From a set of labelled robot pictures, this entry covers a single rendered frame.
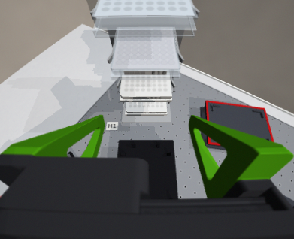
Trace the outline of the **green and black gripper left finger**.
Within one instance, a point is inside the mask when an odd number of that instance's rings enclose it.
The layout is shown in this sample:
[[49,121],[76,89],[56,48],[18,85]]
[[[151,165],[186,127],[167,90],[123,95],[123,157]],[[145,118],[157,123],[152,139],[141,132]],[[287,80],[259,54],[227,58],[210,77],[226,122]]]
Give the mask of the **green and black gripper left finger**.
[[104,130],[104,117],[98,115],[81,123],[11,144],[1,154],[68,157],[68,148],[94,131],[81,157],[97,157]]

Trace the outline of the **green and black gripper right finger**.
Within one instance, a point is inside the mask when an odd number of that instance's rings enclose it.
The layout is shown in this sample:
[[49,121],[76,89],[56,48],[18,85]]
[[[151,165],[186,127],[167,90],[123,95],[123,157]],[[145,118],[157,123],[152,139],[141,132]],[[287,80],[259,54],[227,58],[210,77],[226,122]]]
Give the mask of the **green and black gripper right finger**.
[[[200,132],[226,149],[220,167]],[[222,198],[239,180],[270,179],[293,159],[282,144],[191,115],[189,132],[207,198]]]

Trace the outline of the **grey shelf rack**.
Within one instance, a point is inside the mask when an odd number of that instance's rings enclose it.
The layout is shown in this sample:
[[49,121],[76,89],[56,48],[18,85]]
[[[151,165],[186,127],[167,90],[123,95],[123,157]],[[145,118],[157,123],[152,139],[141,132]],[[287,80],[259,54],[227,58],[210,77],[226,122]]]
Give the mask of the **grey shelf rack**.
[[[194,6],[195,7],[195,6]],[[195,7],[195,11],[197,13],[197,16],[199,17],[200,11]],[[114,52],[114,45],[116,38],[110,38],[111,45],[113,47],[111,55],[108,57],[107,61],[108,64],[112,62],[113,52]],[[179,57],[179,62],[182,64],[184,61],[184,58],[180,54],[180,45],[181,45],[182,38],[176,38],[176,44],[177,44],[177,52]],[[117,84],[117,88],[120,88],[121,86],[121,80],[119,80]],[[173,88],[175,88],[174,81],[171,80],[171,93],[173,93]],[[126,102],[123,102],[123,115],[122,115],[122,123],[171,123],[171,111],[170,111],[170,102],[166,102],[167,106],[167,116],[126,116]]]

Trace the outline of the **black two-tier stand with grey legs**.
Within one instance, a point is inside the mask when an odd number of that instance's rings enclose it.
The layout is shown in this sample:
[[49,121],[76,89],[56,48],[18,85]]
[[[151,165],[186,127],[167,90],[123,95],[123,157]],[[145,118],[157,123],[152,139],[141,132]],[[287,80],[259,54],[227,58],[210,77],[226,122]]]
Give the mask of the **black two-tier stand with grey legs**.
[[173,140],[119,140],[117,158],[148,162],[151,199],[178,198]]

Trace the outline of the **grey perforated work table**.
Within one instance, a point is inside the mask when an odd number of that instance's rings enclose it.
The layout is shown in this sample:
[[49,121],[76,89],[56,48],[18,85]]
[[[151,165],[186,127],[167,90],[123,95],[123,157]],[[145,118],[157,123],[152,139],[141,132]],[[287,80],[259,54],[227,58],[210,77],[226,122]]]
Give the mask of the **grey perforated work table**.
[[[123,103],[120,102],[118,80],[77,123],[103,115],[105,130],[97,157],[117,158],[119,140],[173,140],[178,198],[207,198],[189,132],[190,116],[201,118],[200,107],[205,106],[206,100],[250,105],[185,74],[180,75],[180,80],[174,80],[171,123],[122,123]],[[294,127],[267,115],[274,142],[282,144],[294,155]],[[107,122],[118,122],[117,130],[106,130]],[[283,195],[294,201],[294,157],[270,180]]]

